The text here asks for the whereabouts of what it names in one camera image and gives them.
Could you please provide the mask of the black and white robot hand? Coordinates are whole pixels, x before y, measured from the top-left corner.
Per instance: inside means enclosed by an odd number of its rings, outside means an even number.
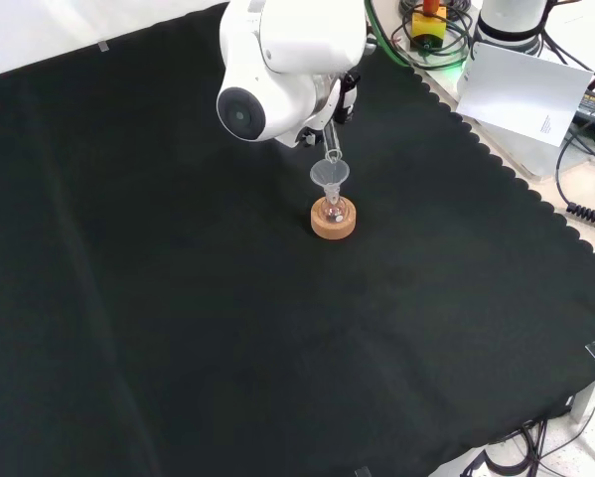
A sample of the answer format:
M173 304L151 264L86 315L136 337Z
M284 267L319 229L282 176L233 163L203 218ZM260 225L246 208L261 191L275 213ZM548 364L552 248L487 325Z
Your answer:
M360 78L355 71L314 76L315 106L296 135L297 144L324 143L326 149L341 150L335 126L352 119Z

